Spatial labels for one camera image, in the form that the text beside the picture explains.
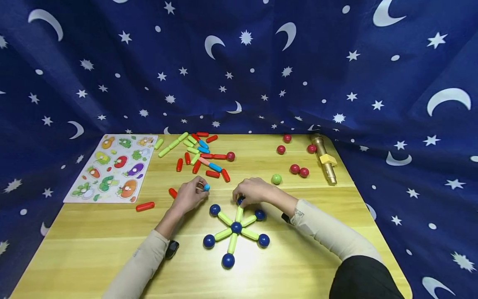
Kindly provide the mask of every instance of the beige sleeve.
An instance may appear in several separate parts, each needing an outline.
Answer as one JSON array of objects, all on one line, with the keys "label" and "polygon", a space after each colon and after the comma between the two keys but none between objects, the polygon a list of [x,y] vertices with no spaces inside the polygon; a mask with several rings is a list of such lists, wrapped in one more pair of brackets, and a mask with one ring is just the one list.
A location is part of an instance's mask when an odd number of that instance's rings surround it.
[{"label": "beige sleeve", "polygon": [[314,237],[342,262],[354,255],[365,255],[383,263],[377,249],[361,234],[303,199],[295,206],[291,224]]},{"label": "beige sleeve", "polygon": [[120,272],[116,274],[102,298],[139,298],[163,260],[168,244],[169,240],[152,230]]}]

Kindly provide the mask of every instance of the dark blue backdrop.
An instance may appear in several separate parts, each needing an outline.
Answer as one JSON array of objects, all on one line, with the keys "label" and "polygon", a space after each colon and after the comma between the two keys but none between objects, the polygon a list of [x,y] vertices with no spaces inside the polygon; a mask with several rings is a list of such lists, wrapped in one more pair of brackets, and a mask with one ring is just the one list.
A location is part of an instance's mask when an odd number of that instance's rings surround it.
[{"label": "dark blue backdrop", "polygon": [[329,136],[414,297],[478,292],[476,1],[1,7],[0,298],[102,134],[184,131]]}]

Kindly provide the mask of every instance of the human hand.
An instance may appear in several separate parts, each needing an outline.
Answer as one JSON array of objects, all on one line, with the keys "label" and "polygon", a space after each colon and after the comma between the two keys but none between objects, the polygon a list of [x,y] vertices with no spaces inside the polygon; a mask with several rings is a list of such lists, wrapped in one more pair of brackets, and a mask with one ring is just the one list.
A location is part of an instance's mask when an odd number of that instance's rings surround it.
[{"label": "human hand", "polygon": [[232,191],[232,200],[237,201],[238,196],[244,196],[245,199],[240,205],[244,208],[253,203],[269,202],[276,190],[279,189],[264,182],[260,177],[251,177],[240,182]]},{"label": "human hand", "polygon": [[187,183],[183,183],[178,190],[176,199],[173,201],[170,210],[177,211],[184,215],[190,210],[196,208],[206,197],[209,192],[203,191],[206,180],[200,176]]}]

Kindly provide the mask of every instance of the dark blue ball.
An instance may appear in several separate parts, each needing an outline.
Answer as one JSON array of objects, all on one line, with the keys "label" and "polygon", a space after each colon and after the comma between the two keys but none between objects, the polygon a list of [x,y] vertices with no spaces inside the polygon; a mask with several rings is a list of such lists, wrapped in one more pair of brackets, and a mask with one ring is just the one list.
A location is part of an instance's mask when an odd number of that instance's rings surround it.
[{"label": "dark blue ball", "polygon": [[214,244],[216,243],[216,240],[214,239],[214,236],[211,234],[206,235],[203,239],[203,245],[207,249],[211,249],[214,247]]},{"label": "dark blue ball", "polygon": [[222,257],[222,266],[226,269],[231,269],[232,266],[234,266],[234,263],[236,262],[236,259],[232,254],[225,254]]},{"label": "dark blue ball", "polygon": [[233,222],[231,224],[231,230],[233,233],[240,233],[240,231],[242,231],[242,225],[240,222]]},{"label": "dark blue ball", "polygon": [[213,216],[217,216],[219,214],[219,212],[221,212],[221,207],[218,204],[213,204],[209,208],[209,213],[211,213],[211,215],[213,215]]},{"label": "dark blue ball", "polygon": [[257,243],[259,243],[259,246],[262,248],[266,248],[267,246],[269,246],[270,242],[271,240],[269,239],[269,236],[264,233],[261,233],[259,235],[259,239],[257,240]]},{"label": "dark blue ball", "polygon": [[264,213],[263,210],[256,210],[254,214],[256,215],[257,221],[262,221],[266,218],[266,213]]}]

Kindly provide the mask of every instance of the red ball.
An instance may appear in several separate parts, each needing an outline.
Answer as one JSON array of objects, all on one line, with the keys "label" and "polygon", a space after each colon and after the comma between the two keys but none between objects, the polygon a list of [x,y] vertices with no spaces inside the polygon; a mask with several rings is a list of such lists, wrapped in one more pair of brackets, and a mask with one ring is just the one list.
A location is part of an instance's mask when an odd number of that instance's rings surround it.
[{"label": "red ball", "polygon": [[301,177],[308,177],[309,176],[309,169],[302,167],[299,172]]},{"label": "red ball", "polygon": [[233,152],[229,152],[229,153],[226,154],[226,159],[228,161],[232,162],[232,161],[234,161],[235,158],[236,158],[236,155]]},{"label": "red ball", "polygon": [[315,153],[315,151],[317,150],[317,147],[313,144],[310,144],[308,147],[307,147],[307,151],[309,152],[309,154],[313,154]]},{"label": "red ball", "polygon": [[300,171],[300,167],[297,165],[297,164],[292,164],[291,165],[291,168],[290,168],[290,171],[293,173],[293,174],[298,174],[299,171]]},{"label": "red ball", "polygon": [[283,145],[280,145],[277,147],[277,152],[280,154],[280,155],[283,155],[285,153],[285,146]]},{"label": "red ball", "polygon": [[283,139],[285,143],[289,143],[292,140],[292,136],[290,136],[289,134],[286,134],[284,135]]}]

